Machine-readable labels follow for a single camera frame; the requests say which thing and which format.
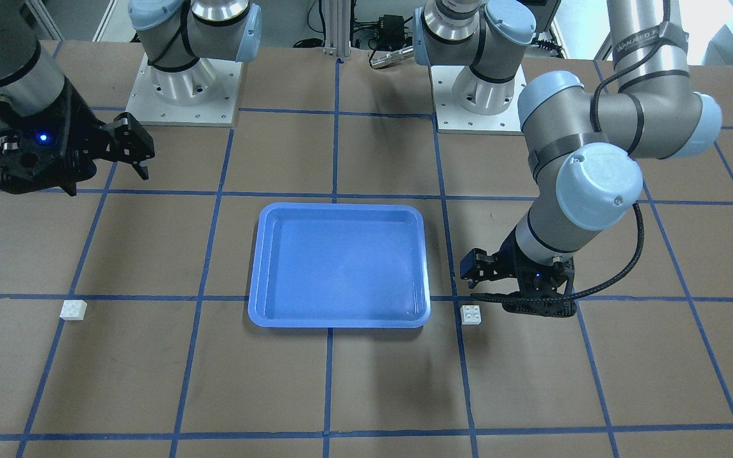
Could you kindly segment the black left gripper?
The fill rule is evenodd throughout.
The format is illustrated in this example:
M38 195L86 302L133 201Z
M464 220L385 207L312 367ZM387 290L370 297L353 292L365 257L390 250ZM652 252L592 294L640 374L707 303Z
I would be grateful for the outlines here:
M519 287L504 298L503 310L542 317L576 315L578 304L565 298L573 289L573 258L559 258L553 264L544 265L528 258L518 246L501 246L498 257L503 273L515 278Z

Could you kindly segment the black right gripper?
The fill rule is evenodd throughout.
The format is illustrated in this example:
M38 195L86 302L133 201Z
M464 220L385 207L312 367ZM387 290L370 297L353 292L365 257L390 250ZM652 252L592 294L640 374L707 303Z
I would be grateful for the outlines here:
M131 113L105 123L69 80L56 88L56 96L41 82L0 89L0 190L18 195L58 186L76 195L76 185L96 175L98 158L129 164L149 179L153 138Z

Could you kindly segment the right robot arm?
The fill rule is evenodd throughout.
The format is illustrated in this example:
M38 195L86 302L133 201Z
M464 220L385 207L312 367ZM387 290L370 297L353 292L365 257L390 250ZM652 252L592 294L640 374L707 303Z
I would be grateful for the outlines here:
M261 44L262 9L250 1L131 1L128 13L149 87L167 108L209 101L219 91L210 60L250 62ZM134 114L98 119L17 6L0 1L0 190L75 195L96 160L128 164L147 180L154 156Z

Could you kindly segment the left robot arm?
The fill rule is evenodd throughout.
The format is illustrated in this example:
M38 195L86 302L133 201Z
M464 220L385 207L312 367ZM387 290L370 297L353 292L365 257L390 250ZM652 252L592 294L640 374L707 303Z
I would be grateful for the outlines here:
M588 93L568 71L520 89L520 129L539 195L497 253L475 247L460 263L470 289L513 278L512 293L472 293L511 313L571 317L578 299L623 279L643 251L640 158L698 155L716 141L722 110L692 88L688 34L675 1L609 1L614 75ZM415 61L463 68L466 110L505 110L537 24L518 1L428 1L413 16ZM633 209L638 241L613 278L573 292L574 255Z

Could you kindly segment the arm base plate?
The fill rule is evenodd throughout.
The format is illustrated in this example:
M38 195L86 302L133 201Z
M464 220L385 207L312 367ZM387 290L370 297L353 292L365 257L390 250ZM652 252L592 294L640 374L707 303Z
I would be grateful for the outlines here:
M517 104L526 87L521 66L515 78L500 84L480 80L466 66L433 66L429 72L439 133L521 134Z
M233 127L242 63L201 59L191 69L167 73L142 57L126 111L143 125Z

